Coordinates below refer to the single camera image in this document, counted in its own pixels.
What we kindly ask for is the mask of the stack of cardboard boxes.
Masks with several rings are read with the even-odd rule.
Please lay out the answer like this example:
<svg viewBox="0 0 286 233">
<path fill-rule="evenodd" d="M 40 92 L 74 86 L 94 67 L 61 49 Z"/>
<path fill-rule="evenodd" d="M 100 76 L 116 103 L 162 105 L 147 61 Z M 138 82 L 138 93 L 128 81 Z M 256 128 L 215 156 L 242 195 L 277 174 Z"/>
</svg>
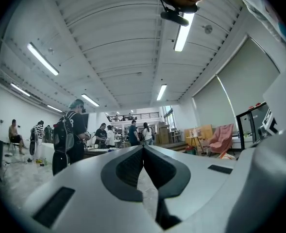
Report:
<svg viewBox="0 0 286 233">
<path fill-rule="evenodd" d="M 169 141 L 169 125 L 159 124 L 159 142 L 161 144 L 168 144 Z"/>
</svg>

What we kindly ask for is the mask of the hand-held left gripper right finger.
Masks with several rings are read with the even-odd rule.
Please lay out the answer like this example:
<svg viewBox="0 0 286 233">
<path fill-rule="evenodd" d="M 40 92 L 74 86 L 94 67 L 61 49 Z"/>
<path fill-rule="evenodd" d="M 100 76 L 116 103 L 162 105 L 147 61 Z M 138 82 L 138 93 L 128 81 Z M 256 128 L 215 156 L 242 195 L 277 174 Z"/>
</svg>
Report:
<svg viewBox="0 0 286 233">
<path fill-rule="evenodd" d="M 233 202 L 220 198 L 237 162 L 143 149 L 144 168 L 158 191 L 155 221 L 163 230 L 225 230 Z"/>
</svg>

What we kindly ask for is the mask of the light wooden cabinet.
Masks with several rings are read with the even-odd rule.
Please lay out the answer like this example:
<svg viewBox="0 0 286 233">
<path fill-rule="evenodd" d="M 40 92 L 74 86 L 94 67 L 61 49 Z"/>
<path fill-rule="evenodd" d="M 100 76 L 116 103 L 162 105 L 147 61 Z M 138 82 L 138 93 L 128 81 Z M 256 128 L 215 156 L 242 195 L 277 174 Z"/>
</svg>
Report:
<svg viewBox="0 0 286 233">
<path fill-rule="evenodd" d="M 185 142 L 189 146 L 191 146 L 191 138 L 190 138 L 189 133 L 192 129 L 193 128 L 185 129 Z M 199 139 L 200 139 L 202 146 L 206 146 L 207 140 L 213 136 L 212 125 L 211 124 L 202 125 L 202 126 L 196 127 L 196 129 L 199 131 Z"/>
</svg>

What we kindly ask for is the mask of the low wooden stage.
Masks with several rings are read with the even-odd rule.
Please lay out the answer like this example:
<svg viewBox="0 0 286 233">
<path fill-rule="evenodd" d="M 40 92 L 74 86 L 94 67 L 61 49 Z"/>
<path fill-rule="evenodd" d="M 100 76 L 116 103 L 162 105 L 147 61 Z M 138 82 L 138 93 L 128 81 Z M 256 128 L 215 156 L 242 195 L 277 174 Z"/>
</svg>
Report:
<svg viewBox="0 0 286 233">
<path fill-rule="evenodd" d="M 169 144 L 159 144 L 157 146 L 173 151 L 184 152 L 185 149 L 188 147 L 188 144 L 186 142 L 177 142 Z"/>
</svg>

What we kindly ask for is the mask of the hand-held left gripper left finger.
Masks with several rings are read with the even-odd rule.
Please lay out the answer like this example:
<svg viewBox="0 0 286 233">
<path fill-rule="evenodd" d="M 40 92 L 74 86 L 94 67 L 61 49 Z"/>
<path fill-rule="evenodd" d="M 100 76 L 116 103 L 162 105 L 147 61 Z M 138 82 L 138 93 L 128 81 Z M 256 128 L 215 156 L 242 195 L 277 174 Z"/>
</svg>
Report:
<svg viewBox="0 0 286 233">
<path fill-rule="evenodd" d="M 161 233 L 142 202 L 122 201 L 101 181 L 101 170 L 133 147 L 84 159 L 63 169 L 26 199 L 22 210 L 48 233 Z"/>
</svg>

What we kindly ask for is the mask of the wooden easel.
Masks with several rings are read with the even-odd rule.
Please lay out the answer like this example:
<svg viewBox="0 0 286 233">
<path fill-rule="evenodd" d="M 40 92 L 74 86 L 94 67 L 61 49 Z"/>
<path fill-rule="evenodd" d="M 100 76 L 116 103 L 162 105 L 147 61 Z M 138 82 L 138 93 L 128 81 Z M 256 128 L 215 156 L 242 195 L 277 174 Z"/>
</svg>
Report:
<svg viewBox="0 0 286 233">
<path fill-rule="evenodd" d="M 191 145 L 196 147 L 197 152 L 200 152 L 201 154 L 203 154 L 204 150 L 203 150 L 203 146 L 199 139 L 199 131 L 196 128 L 193 128 L 190 131 L 189 135 L 191 138 Z"/>
</svg>

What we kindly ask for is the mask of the black mezzanine railing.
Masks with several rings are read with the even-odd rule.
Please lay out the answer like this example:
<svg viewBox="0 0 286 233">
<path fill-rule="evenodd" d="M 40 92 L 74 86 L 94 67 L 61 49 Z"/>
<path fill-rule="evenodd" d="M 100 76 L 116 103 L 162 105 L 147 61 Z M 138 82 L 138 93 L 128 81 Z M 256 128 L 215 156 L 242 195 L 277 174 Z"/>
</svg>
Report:
<svg viewBox="0 0 286 233">
<path fill-rule="evenodd" d="M 156 119 L 160 118 L 159 112 L 151 112 L 151 113 L 142 113 L 142 114 L 131 114 L 128 115 L 109 115 L 108 113 L 105 113 L 107 119 L 111 122 L 117 122 L 117 121 L 132 121 L 132 120 L 146 120 L 146 119 Z"/>
</svg>

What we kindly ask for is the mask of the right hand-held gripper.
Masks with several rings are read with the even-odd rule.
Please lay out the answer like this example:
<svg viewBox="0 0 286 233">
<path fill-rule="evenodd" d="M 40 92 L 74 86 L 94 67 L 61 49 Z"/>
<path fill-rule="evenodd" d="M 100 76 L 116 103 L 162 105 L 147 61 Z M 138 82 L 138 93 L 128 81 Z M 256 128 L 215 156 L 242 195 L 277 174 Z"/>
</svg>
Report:
<svg viewBox="0 0 286 233">
<path fill-rule="evenodd" d="M 262 120 L 262 124 L 257 129 L 257 132 L 260 140 L 264 140 L 267 137 L 279 133 L 279 127 L 271 109 L 268 109 L 264 119 Z"/>
</svg>

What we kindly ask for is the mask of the person's white printed t-shirt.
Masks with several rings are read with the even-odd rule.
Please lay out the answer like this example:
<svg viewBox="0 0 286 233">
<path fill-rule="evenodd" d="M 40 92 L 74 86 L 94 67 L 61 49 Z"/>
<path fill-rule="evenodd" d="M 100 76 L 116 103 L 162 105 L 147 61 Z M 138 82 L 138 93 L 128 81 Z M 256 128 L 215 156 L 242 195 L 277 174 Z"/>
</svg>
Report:
<svg viewBox="0 0 286 233">
<path fill-rule="evenodd" d="M 286 26 L 267 0 L 242 0 L 249 12 L 286 47 Z"/>
</svg>

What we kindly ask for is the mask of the tall glass window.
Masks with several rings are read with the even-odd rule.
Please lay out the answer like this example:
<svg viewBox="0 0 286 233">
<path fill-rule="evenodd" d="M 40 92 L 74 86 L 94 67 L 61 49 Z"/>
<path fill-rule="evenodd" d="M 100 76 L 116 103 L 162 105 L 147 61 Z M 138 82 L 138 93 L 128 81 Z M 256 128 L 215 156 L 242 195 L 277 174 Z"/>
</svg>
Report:
<svg viewBox="0 0 286 233">
<path fill-rule="evenodd" d="M 171 105 L 163 106 L 164 121 L 169 125 L 170 130 L 176 128 L 173 108 Z"/>
</svg>

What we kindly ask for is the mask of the grey roller blind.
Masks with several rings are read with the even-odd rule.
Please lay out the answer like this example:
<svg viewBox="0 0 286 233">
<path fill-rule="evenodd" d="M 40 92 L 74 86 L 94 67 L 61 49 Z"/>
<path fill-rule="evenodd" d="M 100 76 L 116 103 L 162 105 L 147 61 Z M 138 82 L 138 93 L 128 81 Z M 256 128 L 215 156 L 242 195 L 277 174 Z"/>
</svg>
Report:
<svg viewBox="0 0 286 233">
<path fill-rule="evenodd" d="M 200 125 L 218 126 L 235 124 L 234 113 L 218 78 L 213 78 L 194 97 Z"/>
<path fill-rule="evenodd" d="M 239 115 L 263 102 L 263 94 L 280 72 L 269 56 L 247 38 L 230 62 L 218 74 L 232 106 Z"/>
</svg>

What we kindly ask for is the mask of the white foam block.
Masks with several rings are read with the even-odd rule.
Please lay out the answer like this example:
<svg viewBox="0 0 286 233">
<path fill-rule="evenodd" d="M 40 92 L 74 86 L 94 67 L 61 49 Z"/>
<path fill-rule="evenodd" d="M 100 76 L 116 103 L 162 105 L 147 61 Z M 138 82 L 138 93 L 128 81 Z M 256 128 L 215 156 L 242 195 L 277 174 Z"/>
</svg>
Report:
<svg viewBox="0 0 286 233">
<path fill-rule="evenodd" d="M 47 162 L 52 163 L 53 154 L 54 154 L 54 145 L 53 143 L 42 143 L 41 145 L 41 157 Z"/>
</svg>

